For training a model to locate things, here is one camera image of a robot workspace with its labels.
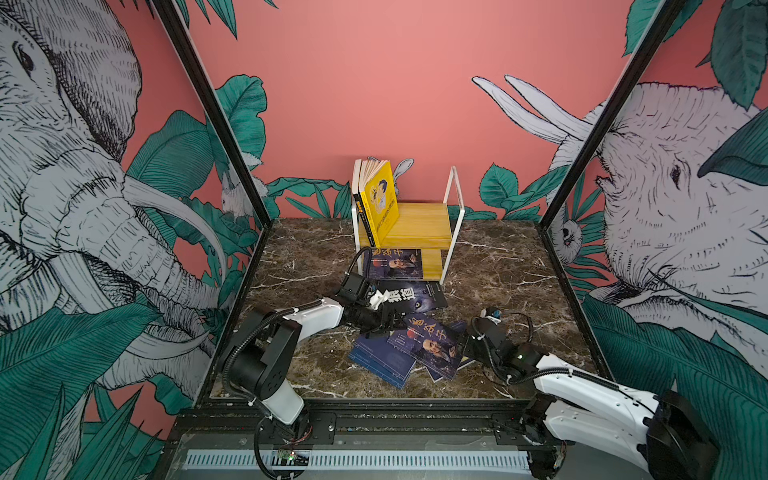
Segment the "black book with gold title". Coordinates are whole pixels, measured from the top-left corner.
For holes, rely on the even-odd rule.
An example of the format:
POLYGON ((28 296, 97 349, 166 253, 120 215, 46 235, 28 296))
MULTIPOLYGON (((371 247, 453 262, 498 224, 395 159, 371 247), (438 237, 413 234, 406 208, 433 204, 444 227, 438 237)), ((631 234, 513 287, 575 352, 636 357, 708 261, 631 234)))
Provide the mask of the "black book with gold title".
POLYGON ((376 246, 375 237, 371 229, 371 225, 368 220, 367 211, 363 202, 362 191, 359 186, 360 182, 360 169, 362 165, 361 159, 356 159, 353 167, 352 181, 351 181, 351 194, 355 202, 355 206, 360 217, 360 221, 363 225, 363 232, 365 233, 368 243, 371 247, 376 246))

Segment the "yellow cartoon cover book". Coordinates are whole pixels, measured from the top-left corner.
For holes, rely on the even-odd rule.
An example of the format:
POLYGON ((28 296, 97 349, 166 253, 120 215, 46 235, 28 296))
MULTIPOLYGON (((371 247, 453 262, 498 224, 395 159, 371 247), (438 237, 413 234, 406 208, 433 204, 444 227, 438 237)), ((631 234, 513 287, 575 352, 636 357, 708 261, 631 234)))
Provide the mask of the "yellow cartoon cover book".
POLYGON ((362 160, 359 186, 375 237, 375 247, 382 246, 383 240, 400 216, 390 162, 376 159, 362 160))

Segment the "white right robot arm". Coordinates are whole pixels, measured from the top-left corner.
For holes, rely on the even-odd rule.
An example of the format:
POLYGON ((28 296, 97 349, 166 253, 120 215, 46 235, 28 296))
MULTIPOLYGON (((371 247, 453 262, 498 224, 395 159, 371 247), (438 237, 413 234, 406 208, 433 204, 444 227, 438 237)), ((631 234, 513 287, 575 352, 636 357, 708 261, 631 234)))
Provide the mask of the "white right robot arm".
POLYGON ((710 479, 720 454, 714 434, 692 403, 675 390, 655 394, 589 373, 537 347, 515 343, 500 321, 476 317, 465 354, 491 368, 506 386, 533 383, 536 393, 511 428, 532 445, 537 479, 561 468, 568 444, 583 444, 625 460, 654 479, 710 479))

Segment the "purple portrait cover book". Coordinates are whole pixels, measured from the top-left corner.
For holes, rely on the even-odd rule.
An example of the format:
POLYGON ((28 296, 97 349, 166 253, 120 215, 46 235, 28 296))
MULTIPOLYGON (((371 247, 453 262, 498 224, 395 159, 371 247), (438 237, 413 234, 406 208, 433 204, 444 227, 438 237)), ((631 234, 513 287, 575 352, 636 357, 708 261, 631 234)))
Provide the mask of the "purple portrait cover book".
POLYGON ((458 333, 438 319, 415 313, 404 320, 405 328, 396 330, 389 342, 443 378, 453 379, 466 346, 466 330, 458 333))

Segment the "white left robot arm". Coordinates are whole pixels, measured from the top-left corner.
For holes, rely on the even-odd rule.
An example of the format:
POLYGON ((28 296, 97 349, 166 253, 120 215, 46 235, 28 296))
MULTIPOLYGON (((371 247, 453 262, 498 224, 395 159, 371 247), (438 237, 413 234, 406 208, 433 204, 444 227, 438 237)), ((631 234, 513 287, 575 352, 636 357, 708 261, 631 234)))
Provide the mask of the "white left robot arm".
POLYGON ((283 310, 255 312, 231 337, 217 364, 227 394, 257 407, 265 417, 301 434, 308 423, 303 398, 287 380, 303 340, 340 325, 367 337, 404 327, 404 316, 387 303, 376 309, 361 300, 331 297, 283 310))

